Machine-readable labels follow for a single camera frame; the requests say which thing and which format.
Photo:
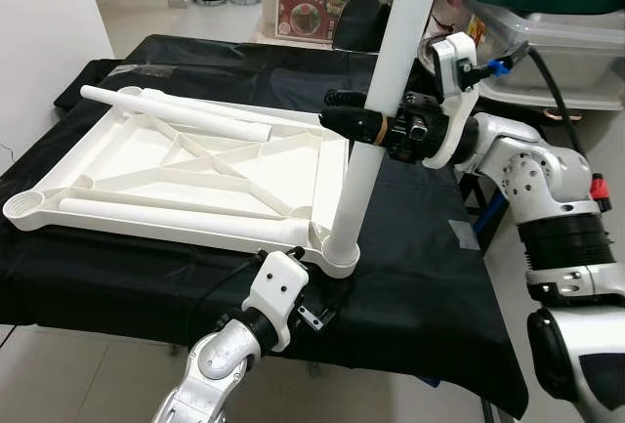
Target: table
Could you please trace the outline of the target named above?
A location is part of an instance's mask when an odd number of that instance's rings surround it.
[[[102,86],[319,111],[328,89],[366,91],[374,64],[363,54],[150,36]],[[0,203],[30,189],[106,110],[80,102],[0,178]],[[299,328],[284,356],[454,382],[521,417],[527,389],[481,254],[460,246],[449,220],[468,221],[450,169],[386,158],[340,313],[322,334]],[[0,323],[178,344],[197,298],[248,257],[56,226],[22,233],[4,217],[0,252]],[[201,303],[192,339],[240,304],[254,274],[241,272]],[[312,283],[313,306],[345,284],[315,273]]]

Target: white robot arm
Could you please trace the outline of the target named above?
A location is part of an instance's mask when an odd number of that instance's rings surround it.
[[[573,149],[550,146],[523,123],[469,116],[480,79],[508,72],[535,51],[519,44],[477,66],[474,42],[463,33],[434,48],[445,97],[440,106],[408,93],[391,118],[361,108],[363,100],[349,93],[346,102],[333,92],[326,96],[333,106],[321,114],[322,125],[385,147],[403,162],[423,161],[433,169],[451,163],[490,178],[508,199],[525,245],[528,292],[544,306],[527,321],[539,382],[554,398],[572,402],[588,422],[625,421],[625,267],[610,252],[600,205],[590,194],[588,161]]]
[[[183,381],[167,396],[153,423],[225,423],[226,400],[245,372],[262,355],[288,346],[287,320],[309,281],[297,260],[301,255],[294,250],[269,254],[241,311],[222,330],[193,346]],[[298,313],[312,316],[303,306],[298,306]],[[312,320],[320,324],[316,317]]]

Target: black cylinder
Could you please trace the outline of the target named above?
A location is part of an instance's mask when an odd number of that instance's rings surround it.
[[[469,117],[462,129],[462,136],[458,142],[458,147],[454,151],[449,162],[451,164],[460,164],[473,156],[478,144],[479,125],[474,117]]]
[[[540,309],[527,318],[527,334],[536,377],[554,399],[577,402],[573,368],[558,323],[549,310]]]
[[[610,240],[594,213],[530,221],[519,225],[525,256],[534,270],[610,264]]]
[[[261,354],[266,355],[277,344],[277,333],[270,320],[258,309],[248,308],[232,315],[254,334],[261,346]]]

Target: poster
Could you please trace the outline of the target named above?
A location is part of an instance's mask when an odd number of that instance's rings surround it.
[[[275,35],[332,42],[336,23],[348,0],[277,0]]]

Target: black wire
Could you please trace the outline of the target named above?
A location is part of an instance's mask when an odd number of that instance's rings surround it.
[[[213,284],[209,289],[207,289],[199,298],[197,298],[197,300],[193,304],[193,307],[191,308],[190,313],[188,314],[187,323],[185,325],[185,341],[186,341],[186,345],[188,345],[188,346],[191,345],[191,343],[190,343],[190,339],[191,339],[190,333],[191,333],[191,328],[193,326],[193,320],[195,319],[195,316],[199,312],[200,307],[202,306],[202,304],[204,304],[204,301],[206,301],[211,294],[213,294],[219,288],[224,286],[224,284],[226,284],[232,278],[234,278],[235,276],[237,276],[238,274],[243,272],[248,267],[258,266],[258,265],[260,265],[262,263],[263,263],[263,259],[260,256],[255,255],[250,260],[246,261],[244,264],[236,267],[234,270],[229,272],[227,275],[224,275],[217,282],[215,282],[215,284]]]
[[[2,340],[2,343],[0,343],[0,348],[4,347],[4,344],[9,341],[9,338],[11,337],[13,332],[16,331],[16,328],[18,328],[18,327],[16,325],[14,325],[13,328],[11,330],[9,330],[9,333],[7,333],[7,336],[4,337],[4,340]]]
[[[8,151],[11,154],[11,161],[12,162],[16,162],[16,157],[13,154],[13,150],[11,148],[7,147],[6,145],[4,145],[2,143],[0,143],[0,148],[4,148],[6,151]]]
[[[534,63],[536,63],[536,67],[540,71],[540,74],[543,75],[543,78],[545,79],[545,82],[547,83],[547,87],[549,88],[549,91],[551,92],[552,96],[556,100],[556,105],[558,106],[558,110],[560,111],[560,114],[562,115],[562,122],[564,123],[564,129],[566,130],[568,138],[570,139],[570,142],[573,146],[573,149],[579,152],[582,156],[586,157],[586,153],[581,143],[579,143],[577,132],[575,131],[573,122],[570,119],[570,115],[568,114],[568,110],[566,109],[566,104],[564,103],[563,95],[560,92],[560,88],[556,84],[556,80],[552,76],[551,72],[549,71],[549,68],[545,64],[545,61],[543,60],[543,58],[540,56],[540,54],[538,53],[536,49],[534,49],[533,47],[529,47],[527,54],[534,60]]]

